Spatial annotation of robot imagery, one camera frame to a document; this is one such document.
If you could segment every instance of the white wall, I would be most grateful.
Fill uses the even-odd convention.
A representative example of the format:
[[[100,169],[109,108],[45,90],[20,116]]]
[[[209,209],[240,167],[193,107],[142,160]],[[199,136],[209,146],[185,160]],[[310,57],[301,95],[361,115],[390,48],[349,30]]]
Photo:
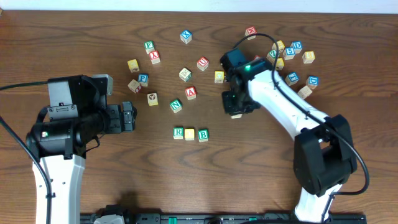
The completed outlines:
[[[398,0],[0,0],[3,9],[398,13]]]

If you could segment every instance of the wooden cube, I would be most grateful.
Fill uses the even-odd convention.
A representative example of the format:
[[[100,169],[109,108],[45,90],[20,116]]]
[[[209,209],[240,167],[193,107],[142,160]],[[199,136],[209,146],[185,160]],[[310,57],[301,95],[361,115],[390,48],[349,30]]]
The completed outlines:
[[[207,129],[198,131],[198,139],[199,139],[199,142],[209,141],[209,133],[208,133]]]
[[[174,100],[173,102],[170,103],[170,107],[173,110],[174,113],[179,112],[182,110],[182,105],[179,100]]]
[[[187,128],[184,131],[185,140],[192,141],[195,140],[195,130],[193,128]]]
[[[138,93],[138,91],[141,89],[141,84],[135,80],[131,80],[131,82],[128,84],[128,87],[134,93]]]
[[[141,84],[141,86],[148,86],[149,79],[147,74],[139,74],[138,75],[138,82]]]
[[[281,40],[278,40],[277,44],[278,44],[278,48],[279,48],[279,53],[281,54],[285,50],[285,45],[284,45],[284,43]],[[275,44],[272,45],[272,49],[276,50],[276,45]]]
[[[250,34],[257,34],[256,28],[254,28],[254,27],[249,27],[249,28],[247,28],[246,31],[245,31],[245,33],[244,33],[244,36],[248,36],[248,35],[250,35]],[[251,40],[251,39],[254,39],[254,38],[256,38],[255,35],[252,36],[252,37],[249,37],[248,40]]]
[[[190,78],[192,77],[191,71],[189,71],[187,68],[183,68],[180,72],[180,78],[184,81],[187,82]]]
[[[209,61],[205,57],[200,58],[198,61],[198,68],[205,71],[207,67],[209,67]]]
[[[181,33],[180,38],[181,38],[182,42],[187,44],[187,43],[189,43],[192,40],[192,33],[189,32],[188,30],[184,30]]]
[[[292,72],[286,76],[285,81],[288,86],[291,86],[299,81],[299,76],[295,72]]]
[[[153,41],[148,41],[144,43],[144,47],[145,47],[145,51],[147,52],[147,54],[154,52],[155,51],[155,45]]]
[[[292,45],[290,45],[290,47],[293,47],[294,53],[296,53],[296,54],[300,53],[301,50],[303,49],[303,45],[301,44],[301,41],[292,42]]]
[[[187,95],[188,100],[192,100],[197,97],[197,92],[195,91],[195,87],[186,88],[185,94]]]
[[[276,58],[276,50],[271,50],[270,52],[268,52],[267,59],[270,63],[274,63],[275,58]]]
[[[284,59],[285,60],[290,60],[294,58],[294,49],[293,47],[286,47],[284,50]]]
[[[304,63],[312,63],[315,60],[315,54],[313,51],[304,52],[303,54],[303,62]]]
[[[237,115],[232,115],[231,119],[237,119],[237,118],[241,118],[242,114],[237,114]]]
[[[310,75],[305,84],[310,87],[311,90],[315,89],[319,84],[319,78]]]
[[[312,90],[308,87],[305,86],[301,90],[298,91],[298,96],[301,97],[301,99],[306,99],[309,95],[311,95]]]
[[[150,62],[152,62],[152,64],[160,63],[160,55],[157,50],[149,53],[149,57],[150,57]]]
[[[224,71],[216,71],[214,75],[214,83],[224,82]]]
[[[173,128],[174,139],[184,139],[184,128]]]
[[[282,58],[278,58],[278,60],[276,60],[276,70],[282,70],[284,66],[284,60]]]
[[[149,106],[155,106],[159,104],[156,93],[149,93],[147,97]]]
[[[130,69],[131,73],[139,71],[137,59],[130,60],[127,62],[127,64],[129,65],[129,69]]]

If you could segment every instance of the plain wooden block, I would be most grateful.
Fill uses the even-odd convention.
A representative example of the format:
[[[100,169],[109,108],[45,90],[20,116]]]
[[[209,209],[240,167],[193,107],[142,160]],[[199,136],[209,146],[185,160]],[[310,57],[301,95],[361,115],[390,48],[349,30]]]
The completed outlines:
[[[279,53],[281,54],[285,50],[285,45],[284,45],[284,43],[281,40],[278,40],[277,44],[278,44],[278,48],[279,48]],[[276,50],[276,45],[275,44],[272,45],[272,49]]]
[[[301,50],[303,49],[303,45],[301,44],[301,41],[294,41],[294,42],[292,42],[292,44],[290,45],[290,47],[293,47],[294,53],[296,53],[296,54],[300,53]]]
[[[250,34],[257,34],[256,28],[254,28],[254,27],[249,27],[249,28],[247,28],[246,31],[245,31],[245,33],[244,33],[244,36],[248,36],[248,35],[250,35]],[[255,35],[252,36],[252,37],[249,37],[248,40],[251,40],[251,39],[254,39],[254,38],[256,38]]]
[[[198,68],[205,71],[207,67],[209,67],[209,61],[205,57],[200,58],[198,61]]]
[[[319,84],[319,78],[310,75],[305,84],[311,89],[314,90]]]
[[[303,62],[304,63],[312,63],[315,60],[315,54],[313,51],[304,52],[303,54]]]
[[[299,81],[299,76],[295,72],[288,74],[285,78],[285,82],[287,83],[288,86],[296,84],[298,81]]]
[[[187,43],[189,43],[192,40],[192,33],[189,32],[188,30],[184,30],[181,33],[180,38],[181,38],[182,42],[187,44]]]
[[[224,82],[224,71],[216,71],[214,75],[214,83]]]
[[[188,100],[193,100],[197,97],[197,92],[195,91],[195,87],[186,88],[185,94],[187,95]]]
[[[131,80],[131,82],[128,84],[128,87],[134,93],[138,93],[141,89],[141,84],[135,80]]]
[[[237,114],[237,115],[232,115],[231,119],[238,119],[238,118],[241,118],[241,117],[242,117],[242,114]]]
[[[160,63],[160,55],[157,50],[149,53],[149,57],[150,57],[150,62],[152,62],[152,64]]]
[[[127,62],[127,64],[129,65],[129,69],[130,69],[131,73],[139,71],[137,59],[130,60]]]
[[[276,50],[271,50],[270,52],[268,52],[267,59],[270,63],[274,63],[275,58],[276,58]]]
[[[183,68],[180,72],[180,78],[184,81],[187,82],[190,78],[192,77],[191,71],[189,71],[187,68]]]
[[[138,82],[141,84],[141,86],[148,86],[149,79],[147,74],[139,74],[138,75]]]
[[[149,106],[156,106],[159,104],[156,93],[149,93],[147,97]]]
[[[207,131],[207,129],[198,131],[198,139],[199,139],[199,142],[209,141],[209,132]]]
[[[309,95],[311,95],[312,90],[308,86],[304,86],[301,90],[298,91],[298,96],[301,97],[301,99],[306,99]]]
[[[182,110],[182,105],[179,100],[174,100],[173,102],[170,103],[170,107],[173,110],[174,113],[179,112]]]
[[[284,60],[290,60],[294,58],[294,49],[293,47],[286,47],[284,50]]]
[[[144,43],[144,47],[145,47],[145,51],[147,52],[147,54],[154,52],[155,51],[155,45],[153,41],[148,41]]]
[[[192,141],[195,140],[195,130],[193,128],[187,128],[184,131],[185,140]]]
[[[282,70],[284,66],[284,60],[282,58],[278,58],[278,60],[276,60],[276,70]]]
[[[173,128],[174,139],[184,139],[184,128]]]

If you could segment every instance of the wooden table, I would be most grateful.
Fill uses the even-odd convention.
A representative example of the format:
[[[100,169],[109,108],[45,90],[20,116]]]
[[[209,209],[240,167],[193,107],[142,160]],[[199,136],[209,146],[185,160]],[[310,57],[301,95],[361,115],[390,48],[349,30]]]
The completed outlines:
[[[368,223],[398,222],[398,20],[394,15],[51,12],[4,11],[0,18],[0,85],[53,77],[107,73],[114,78],[108,103],[131,100],[138,109],[133,133],[109,135],[88,153],[81,186],[81,211],[95,212],[121,203],[136,211],[253,213],[292,210],[300,186],[292,172],[293,141],[264,109],[230,119],[214,84],[220,57],[255,26],[283,40],[301,40],[316,59],[304,65],[301,54],[285,61],[280,74],[297,72],[298,90],[309,75],[320,86],[307,101],[350,123],[354,144],[367,162],[369,190],[358,197],[339,196],[333,212],[367,215]],[[184,29],[193,32],[185,45]],[[152,65],[144,42],[153,40],[161,63]],[[271,42],[257,37],[241,45],[253,58],[265,57]],[[205,56],[210,66],[200,71]],[[127,84],[137,78],[127,61],[138,59],[149,74],[149,87],[134,94]],[[178,73],[187,67],[193,78]],[[184,89],[198,96],[187,101]],[[147,104],[157,92],[159,106]],[[183,110],[173,114],[171,100]],[[49,104],[46,86],[0,94],[1,116],[24,138],[39,110]],[[173,140],[174,126],[208,128],[210,141]],[[32,162],[0,128],[0,222],[33,223],[35,182]],[[344,190],[364,182],[359,168]]]

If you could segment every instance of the wooden table surface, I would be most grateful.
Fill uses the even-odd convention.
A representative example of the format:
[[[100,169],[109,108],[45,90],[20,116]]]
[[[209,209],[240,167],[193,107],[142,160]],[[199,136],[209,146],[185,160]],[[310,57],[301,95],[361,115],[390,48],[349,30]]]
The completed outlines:
[[[88,153],[81,186],[81,211],[95,212],[121,203],[134,212],[151,209],[178,213],[254,213],[292,210],[300,196],[293,166],[293,141],[264,109],[230,119],[214,84],[220,57],[244,35],[245,28],[283,40],[301,40],[316,59],[301,55],[285,61],[280,74],[297,72],[298,90],[309,75],[320,86],[307,101],[350,123],[354,145],[369,167],[369,190],[357,197],[337,196],[333,212],[365,213],[368,223],[398,222],[398,18],[394,15],[51,12],[3,11],[0,17],[0,86],[54,77],[107,73],[114,78],[108,103],[130,100],[138,110],[133,133],[109,135]],[[184,29],[193,32],[185,45]],[[161,63],[152,65],[144,42],[153,40]],[[257,37],[241,49],[265,57],[271,42]],[[210,66],[200,71],[205,56]],[[149,87],[134,94],[127,84],[127,61],[138,59]],[[187,67],[193,78],[178,73]],[[198,96],[187,101],[184,89]],[[147,104],[157,92],[159,106]],[[169,102],[180,98],[173,114]],[[0,94],[1,116],[22,138],[39,110],[49,104],[46,86]],[[173,140],[174,126],[207,128],[206,143]],[[33,223],[35,182],[32,162],[0,128],[0,223]],[[361,168],[343,190],[363,186]]]

